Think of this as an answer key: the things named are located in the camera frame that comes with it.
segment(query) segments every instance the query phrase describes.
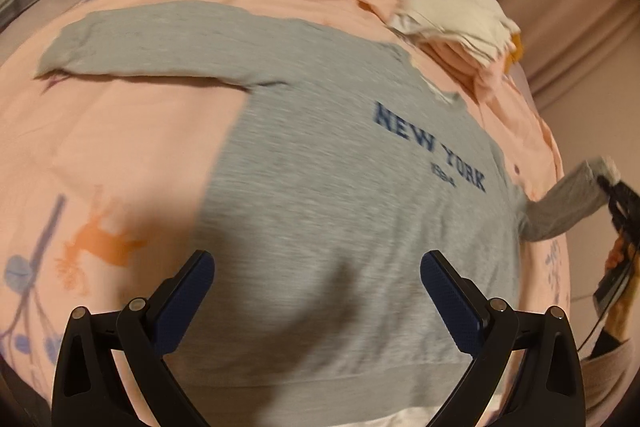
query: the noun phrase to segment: sweatshirt sleeve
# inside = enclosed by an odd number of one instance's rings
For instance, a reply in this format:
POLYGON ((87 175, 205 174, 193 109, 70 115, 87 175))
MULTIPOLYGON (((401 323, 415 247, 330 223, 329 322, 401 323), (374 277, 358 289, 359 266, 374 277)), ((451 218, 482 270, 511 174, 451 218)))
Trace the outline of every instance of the sweatshirt sleeve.
POLYGON ((36 75, 62 70, 124 77, 189 76, 252 90, 321 84, 337 72, 366 74, 367 68, 380 67, 370 61, 378 54, 384 55, 388 67, 406 74, 408 54, 396 44, 215 2, 172 1, 87 14, 62 28, 40 58, 36 75))
POLYGON ((524 191, 508 180, 516 222, 523 241, 544 241, 566 232, 607 203, 597 182, 604 176, 615 185, 620 174, 610 159, 585 160, 554 185, 540 200, 531 201, 524 191))

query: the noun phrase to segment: blue gripper pad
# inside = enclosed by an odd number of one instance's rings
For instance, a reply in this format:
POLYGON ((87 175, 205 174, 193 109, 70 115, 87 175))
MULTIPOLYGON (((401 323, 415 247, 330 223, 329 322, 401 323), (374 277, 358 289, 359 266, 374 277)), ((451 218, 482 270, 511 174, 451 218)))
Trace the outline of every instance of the blue gripper pad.
POLYGON ((178 348, 213 283, 214 272, 213 256, 208 252, 202 252, 189 272, 178 281, 154 322, 154 350, 160 357, 178 348))
POLYGON ((422 285, 435 304, 458 349, 475 358, 484 343, 481 319, 469 304, 462 288, 457 286, 437 260, 434 252, 437 250, 422 256, 420 263, 422 285))

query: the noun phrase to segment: pink bed sheet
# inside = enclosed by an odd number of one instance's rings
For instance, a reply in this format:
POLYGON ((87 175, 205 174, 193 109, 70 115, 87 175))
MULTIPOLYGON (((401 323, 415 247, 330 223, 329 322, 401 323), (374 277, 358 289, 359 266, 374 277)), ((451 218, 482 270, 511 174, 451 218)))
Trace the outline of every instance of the pink bed sheet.
MULTIPOLYGON (((13 274, 0 287, 0 334, 5 358, 47 398, 71 309, 120 308, 151 293, 180 266, 216 158, 248 97, 187 78, 33 78, 44 49, 65 25, 95 10, 164 1, 170 0, 85 0, 0 67, 0 263, 12 267, 5 274, 13 274), (36 254, 42 262, 30 274, 28 261, 36 254), (22 300, 29 312, 20 308, 22 300)), ((469 113, 504 150, 513 180, 531 198, 562 176, 548 127, 510 81, 490 101, 476 103, 355 0, 205 1, 396 42, 426 78, 462 94, 469 113)), ((521 256, 519 307, 568 309, 564 236, 523 245, 521 256)), ((122 359, 118 365, 127 372, 122 359)), ((136 396, 130 378, 126 385, 136 396)))

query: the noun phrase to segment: orange animal print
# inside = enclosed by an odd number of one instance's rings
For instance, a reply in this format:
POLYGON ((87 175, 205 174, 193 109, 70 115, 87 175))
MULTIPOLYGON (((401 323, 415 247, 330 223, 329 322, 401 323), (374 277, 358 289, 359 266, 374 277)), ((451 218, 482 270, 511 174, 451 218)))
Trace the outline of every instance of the orange animal print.
POLYGON ((113 266, 127 266, 129 256, 135 250, 146 246, 144 239, 132 239, 130 230, 120 233, 107 232, 102 228, 105 219, 111 217, 119 201, 111 199, 104 208, 102 206, 102 189, 97 188, 89 211, 89 219, 82 225, 72 241, 65 241, 62 258, 56 259, 58 277, 66 290, 74 290, 80 286, 80 293, 87 295, 86 275, 79 265, 79 257, 83 251, 99 257, 113 266))

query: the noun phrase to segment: blue leaf print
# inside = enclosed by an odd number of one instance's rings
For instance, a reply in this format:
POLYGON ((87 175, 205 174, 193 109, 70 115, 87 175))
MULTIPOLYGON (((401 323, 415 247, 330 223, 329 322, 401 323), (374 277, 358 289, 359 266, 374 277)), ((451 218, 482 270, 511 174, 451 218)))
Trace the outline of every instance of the blue leaf print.
POLYGON ((4 267, 4 282, 9 288, 22 295, 31 283, 33 270, 27 258, 14 255, 4 267))
POLYGON ((62 337, 59 335, 47 337, 44 341, 44 349, 47 352, 47 358, 53 365, 56 365, 56 362, 58 361, 58 353, 60 352, 61 343, 62 337))
POLYGON ((551 243, 549 254, 545 258, 545 264, 548 267, 546 281, 551 291, 554 293, 554 304, 560 303, 560 246, 558 240, 554 239, 551 243))
POLYGON ((29 342, 29 337, 26 335, 15 335, 15 349, 20 351, 25 355, 28 355, 31 352, 31 343, 29 342))

